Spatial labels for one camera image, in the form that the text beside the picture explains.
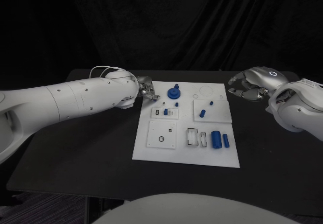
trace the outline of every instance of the blue object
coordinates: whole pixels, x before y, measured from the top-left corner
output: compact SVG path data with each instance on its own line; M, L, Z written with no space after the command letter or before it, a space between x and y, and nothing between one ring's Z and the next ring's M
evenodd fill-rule
M204 118L204 116L205 116L205 112L207 112L205 110L201 111L201 117L203 117L203 118Z
M229 134L224 134L223 136L224 136L224 146L230 148L231 146L230 146Z
M181 97L179 84L177 84L175 87L169 89L168 96L171 99L178 99Z
M214 148L223 148L221 132L214 131L211 133L211 136L213 136L213 146L214 146Z

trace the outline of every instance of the black table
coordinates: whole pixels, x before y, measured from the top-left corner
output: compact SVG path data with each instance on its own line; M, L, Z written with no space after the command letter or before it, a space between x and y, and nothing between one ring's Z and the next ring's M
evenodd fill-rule
M155 81L227 83L236 71L132 71ZM89 77L74 70L68 81ZM298 75L285 72L291 81ZM323 142L289 132L266 112L267 100L229 94L242 168L133 161L142 110L115 108L44 128L8 188L135 200L164 193L220 196L272 211L323 215Z

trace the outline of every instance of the white cable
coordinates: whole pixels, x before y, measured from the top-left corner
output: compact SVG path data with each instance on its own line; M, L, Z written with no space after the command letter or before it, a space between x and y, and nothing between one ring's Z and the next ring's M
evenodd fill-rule
M92 72L90 72L90 78L92 78L93 70L94 70L96 68L103 68L103 67L107 68L107 69L117 69L117 71L126 71L126 69L122 69L122 68L119 68L119 67L113 67L113 66L107 66L107 65L100 65L100 66L96 66L96 67L92 69Z

